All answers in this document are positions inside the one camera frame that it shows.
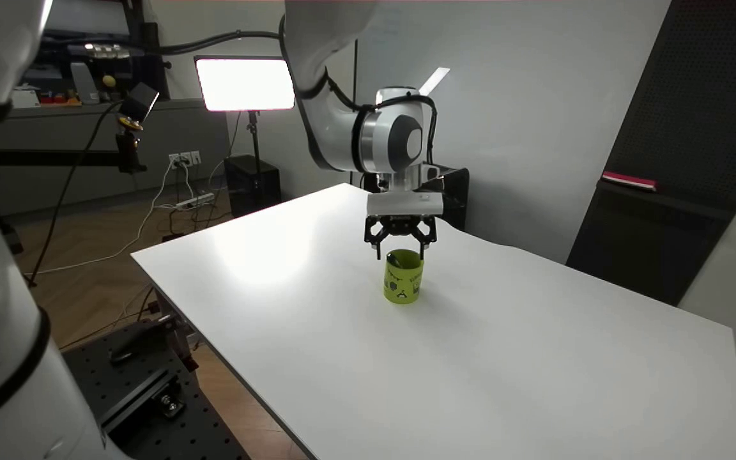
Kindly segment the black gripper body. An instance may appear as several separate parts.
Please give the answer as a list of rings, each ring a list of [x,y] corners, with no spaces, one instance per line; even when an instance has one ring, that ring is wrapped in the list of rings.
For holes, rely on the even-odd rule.
[[[438,221],[446,209],[441,193],[379,193],[368,198],[368,217],[381,217],[388,235],[411,235],[420,221]]]

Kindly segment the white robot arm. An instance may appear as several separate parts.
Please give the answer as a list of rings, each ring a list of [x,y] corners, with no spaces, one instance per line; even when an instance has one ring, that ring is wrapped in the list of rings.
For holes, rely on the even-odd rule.
[[[409,193],[405,179],[436,152],[438,108],[420,93],[359,106],[330,78],[328,62],[353,43],[379,0],[284,0],[281,60],[312,158],[326,168],[381,175],[387,193],[368,199],[363,240],[392,235],[438,240],[443,199]],[[0,122],[36,60],[55,0],[0,0]],[[51,320],[29,292],[0,231],[0,460],[126,460],[94,419],[60,345]]]

